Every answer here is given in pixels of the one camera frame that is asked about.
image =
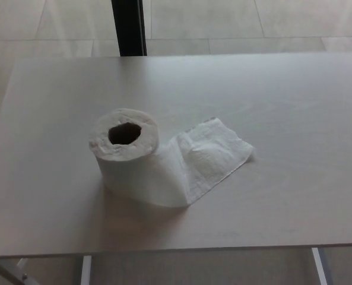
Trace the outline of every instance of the black metal post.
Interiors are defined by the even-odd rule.
[[[142,0],[111,0],[120,56],[147,55]]]

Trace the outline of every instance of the floor tile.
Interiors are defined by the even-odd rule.
[[[95,256],[91,285],[318,285],[310,249]]]
[[[143,0],[145,34],[151,37],[151,2]],[[110,0],[47,0],[38,39],[116,39]]]
[[[352,52],[352,37],[323,37],[328,52]]]
[[[326,258],[335,285],[352,285],[352,247],[326,248]]]
[[[325,47],[319,37],[295,37],[284,39],[226,39],[209,40],[211,54],[222,53],[271,53],[317,52]]]
[[[36,40],[30,57],[87,58],[92,48],[92,40]]]
[[[255,0],[266,37],[352,36],[352,0]]]
[[[17,59],[28,57],[91,56],[92,40],[81,41],[1,41],[0,96],[4,96],[9,76]]]
[[[148,40],[148,55],[208,55],[208,40]]]
[[[120,56],[117,40],[94,40],[92,56]]]
[[[253,0],[152,0],[152,39],[262,36]]]
[[[0,40],[34,39],[45,0],[0,0]]]

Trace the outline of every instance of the table top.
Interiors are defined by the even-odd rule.
[[[103,189],[119,107],[168,140],[212,116],[255,159],[187,209]],[[352,244],[352,54],[28,59],[0,112],[0,257]]]

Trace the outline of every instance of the white paper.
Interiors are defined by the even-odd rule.
[[[109,128],[132,122],[141,134],[129,145],[111,144]],[[145,113],[119,109],[102,117],[90,137],[104,183],[112,192],[166,207],[185,207],[234,172],[253,147],[212,118],[158,148],[156,123]]]

